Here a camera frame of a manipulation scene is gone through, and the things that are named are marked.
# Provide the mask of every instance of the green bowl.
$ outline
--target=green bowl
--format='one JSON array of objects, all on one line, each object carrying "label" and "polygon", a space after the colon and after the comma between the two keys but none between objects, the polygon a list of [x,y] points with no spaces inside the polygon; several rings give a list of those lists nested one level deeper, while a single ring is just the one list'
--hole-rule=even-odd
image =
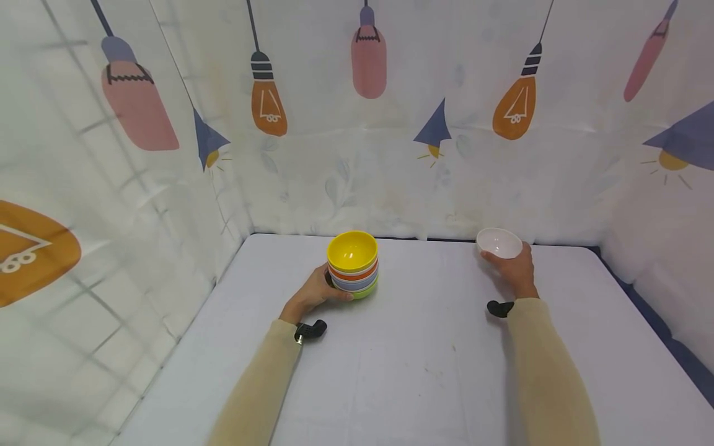
[{"label": "green bowl", "polygon": [[374,283],[372,283],[372,285],[370,285],[369,288],[367,288],[364,291],[360,291],[359,293],[352,294],[355,297],[355,300],[364,299],[367,296],[369,296],[370,294],[372,294],[372,292],[375,290],[375,288],[377,288],[377,282],[379,282],[379,274],[377,275],[377,278],[374,280]]}]

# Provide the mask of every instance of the tabletop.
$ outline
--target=tabletop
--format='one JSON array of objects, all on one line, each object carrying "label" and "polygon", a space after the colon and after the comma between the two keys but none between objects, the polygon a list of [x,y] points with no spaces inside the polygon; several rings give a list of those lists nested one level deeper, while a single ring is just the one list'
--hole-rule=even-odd
[{"label": "tabletop", "polygon": [[[202,445],[283,304],[330,238],[252,235],[113,446]],[[508,291],[473,243],[378,240],[377,291],[325,304],[272,445],[525,445]],[[534,246],[535,280],[583,376],[603,445],[711,445],[714,410],[600,260]]]}]

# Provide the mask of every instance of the blue bowl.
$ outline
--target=blue bowl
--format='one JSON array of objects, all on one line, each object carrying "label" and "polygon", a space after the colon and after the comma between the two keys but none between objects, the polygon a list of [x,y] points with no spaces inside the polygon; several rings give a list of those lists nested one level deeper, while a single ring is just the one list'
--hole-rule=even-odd
[{"label": "blue bowl", "polygon": [[362,280],[342,280],[330,274],[332,277],[332,283],[341,290],[349,291],[350,293],[356,293],[358,291],[365,290],[369,288],[374,282],[379,274],[379,268],[376,268],[374,272]]}]

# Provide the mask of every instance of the printed backdrop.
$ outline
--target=printed backdrop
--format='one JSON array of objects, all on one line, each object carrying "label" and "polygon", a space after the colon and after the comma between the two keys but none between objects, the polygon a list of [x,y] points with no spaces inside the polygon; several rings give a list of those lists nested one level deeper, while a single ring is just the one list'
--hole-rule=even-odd
[{"label": "printed backdrop", "polygon": [[0,444],[108,444],[253,232],[599,244],[714,369],[710,1],[0,11]]}]

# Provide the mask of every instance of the bowl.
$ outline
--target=bowl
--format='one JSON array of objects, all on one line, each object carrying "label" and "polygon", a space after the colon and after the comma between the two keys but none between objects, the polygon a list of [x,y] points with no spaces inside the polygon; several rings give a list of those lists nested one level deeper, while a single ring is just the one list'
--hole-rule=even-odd
[{"label": "bowl", "polygon": [[352,281],[352,280],[362,280],[362,279],[364,279],[364,278],[370,276],[372,273],[374,273],[375,271],[377,271],[377,268],[378,268],[377,265],[379,265],[379,260],[375,260],[374,263],[372,263],[371,265],[369,265],[369,268],[367,268],[367,269],[364,270],[364,271],[360,271],[359,273],[350,273],[350,274],[341,273],[341,272],[337,271],[337,270],[336,270],[335,268],[333,268],[332,265],[330,265],[329,263],[328,263],[327,266],[328,266],[328,269],[330,270],[330,275],[331,275],[332,277],[335,277],[335,278],[338,278],[338,279],[341,279],[341,280],[347,280],[347,281],[349,282],[349,281]]},{"label": "bowl", "polygon": [[351,230],[333,238],[327,260],[340,273],[358,273],[377,259],[377,240],[361,230]]},{"label": "bowl", "polygon": [[523,250],[523,241],[516,234],[501,228],[480,230],[476,245],[479,251],[488,251],[500,258],[515,258]]},{"label": "bowl", "polygon": [[332,280],[332,285],[334,285],[334,287],[337,288],[337,289],[339,289],[339,290],[347,291],[348,293],[353,293],[353,294],[354,294],[354,293],[360,293],[360,292],[366,290],[367,288],[371,287],[371,286],[377,281],[377,279],[379,279],[379,274],[377,274],[375,277],[371,278],[370,280],[367,280],[367,282],[364,283],[364,284],[363,284],[362,286],[360,286],[359,288],[349,287],[349,286],[346,287],[346,288],[343,288],[342,285],[339,285],[339,284],[335,283],[335,280],[334,280],[334,279]]},{"label": "bowl", "polygon": [[367,296],[369,296],[370,294],[372,294],[374,292],[374,290],[377,288],[378,281],[379,281],[379,275],[377,275],[377,278],[374,280],[374,283],[372,283],[372,285],[370,285],[369,288],[367,288],[364,291],[360,291],[358,293],[352,293],[355,300],[364,299]]},{"label": "bowl", "polygon": [[378,274],[378,269],[375,269],[372,274],[368,275],[367,277],[361,279],[361,280],[342,280],[340,278],[335,277],[332,275],[332,283],[340,288],[341,290],[345,291],[360,291],[363,290],[364,288],[367,288],[369,285],[372,285],[372,282],[374,281],[374,278]]}]

